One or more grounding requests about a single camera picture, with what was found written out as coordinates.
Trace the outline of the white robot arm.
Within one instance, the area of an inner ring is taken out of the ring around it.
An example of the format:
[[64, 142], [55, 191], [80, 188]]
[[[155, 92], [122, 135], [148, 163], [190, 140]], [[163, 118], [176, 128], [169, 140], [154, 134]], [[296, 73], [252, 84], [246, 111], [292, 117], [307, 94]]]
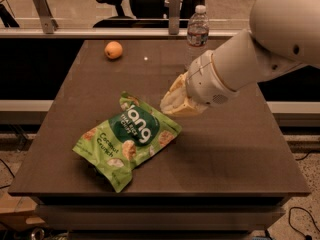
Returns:
[[161, 111], [198, 115], [236, 98], [251, 83], [319, 67], [320, 0], [256, 0], [249, 26], [196, 58], [161, 100]]

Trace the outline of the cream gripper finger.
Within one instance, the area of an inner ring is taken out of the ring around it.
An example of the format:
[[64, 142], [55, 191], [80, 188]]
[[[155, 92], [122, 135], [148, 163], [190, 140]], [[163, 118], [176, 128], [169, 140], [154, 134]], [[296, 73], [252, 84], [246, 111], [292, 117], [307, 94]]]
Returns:
[[169, 116], [188, 117], [203, 113], [207, 106], [194, 102], [184, 87], [170, 89], [160, 102], [161, 111]]
[[186, 90], [186, 78], [187, 73], [180, 74], [176, 80], [173, 82], [171, 87], [169, 88], [170, 92], [174, 92], [176, 90], [185, 91]]

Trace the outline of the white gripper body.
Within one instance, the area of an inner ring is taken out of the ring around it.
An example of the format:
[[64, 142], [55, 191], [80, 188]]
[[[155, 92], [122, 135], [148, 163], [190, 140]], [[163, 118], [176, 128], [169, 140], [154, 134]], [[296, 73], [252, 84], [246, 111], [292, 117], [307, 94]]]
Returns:
[[223, 82], [215, 68], [213, 55], [214, 52], [208, 50], [191, 63], [186, 76], [186, 89], [193, 101], [217, 107], [236, 98], [239, 92]]

